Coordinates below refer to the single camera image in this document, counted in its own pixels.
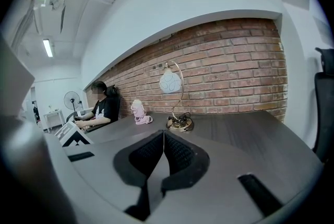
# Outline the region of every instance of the ceiling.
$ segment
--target ceiling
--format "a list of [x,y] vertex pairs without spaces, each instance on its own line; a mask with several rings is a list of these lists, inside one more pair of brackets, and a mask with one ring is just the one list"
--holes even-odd
[[[27,67],[39,67],[55,64],[57,61],[79,62],[86,44],[94,34],[96,28],[112,6],[115,0],[65,0],[65,14],[63,30],[60,33],[62,10],[52,11],[51,6],[41,8],[40,23],[42,34],[38,34],[34,21],[23,37],[18,51],[18,57]],[[15,25],[11,31],[16,31],[21,18],[27,8],[15,11],[13,17]],[[54,58],[46,55],[43,39],[50,39]]]

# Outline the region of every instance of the desk lamp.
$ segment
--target desk lamp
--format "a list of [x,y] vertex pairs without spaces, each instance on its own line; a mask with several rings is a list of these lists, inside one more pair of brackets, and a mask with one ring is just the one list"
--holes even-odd
[[[181,79],[178,76],[178,74],[173,73],[171,71],[168,65],[168,62],[171,62],[176,65],[181,75]],[[175,130],[175,131],[180,131],[180,132],[192,130],[194,127],[194,123],[193,123],[193,120],[190,118],[189,112],[184,113],[181,116],[179,113],[177,113],[177,116],[174,114],[174,108],[178,106],[178,104],[181,102],[183,98],[183,92],[184,92],[183,74],[182,74],[182,71],[179,65],[176,62],[172,60],[165,62],[164,74],[160,78],[159,85],[160,85],[160,89],[166,94],[170,94],[170,93],[179,91],[182,85],[181,97],[179,101],[177,102],[177,104],[172,108],[173,117],[169,117],[166,127],[170,130]]]

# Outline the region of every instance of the black t-shirt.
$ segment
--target black t-shirt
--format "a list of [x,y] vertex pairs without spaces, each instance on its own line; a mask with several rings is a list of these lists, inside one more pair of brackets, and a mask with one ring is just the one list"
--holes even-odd
[[92,113],[96,119],[100,117],[109,118],[111,121],[118,119],[116,102],[113,98],[107,97],[102,101],[97,101]]

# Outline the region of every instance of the plush toy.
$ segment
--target plush toy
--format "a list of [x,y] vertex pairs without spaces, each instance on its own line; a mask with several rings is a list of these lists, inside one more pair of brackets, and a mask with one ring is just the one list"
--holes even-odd
[[135,121],[137,125],[149,124],[153,121],[153,118],[151,116],[146,115],[146,111],[142,106],[140,100],[134,100],[134,102],[131,105],[131,110],[135,115]]

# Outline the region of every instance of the red brick wall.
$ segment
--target red brick wall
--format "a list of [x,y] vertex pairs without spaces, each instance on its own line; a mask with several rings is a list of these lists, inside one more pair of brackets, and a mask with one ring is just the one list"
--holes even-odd
[[[134,99],[146,110],[171,112],[179,93],[159,88],[164,62],[179,63],[185,78],[180,112],[237,113],[267,110],[283,121],[287,70],[272,20],[232,19],[194,26],[155,42],[112,67],[99,80],[121,93],[120,116]],[[88,103],[90,87],[86,90]]]

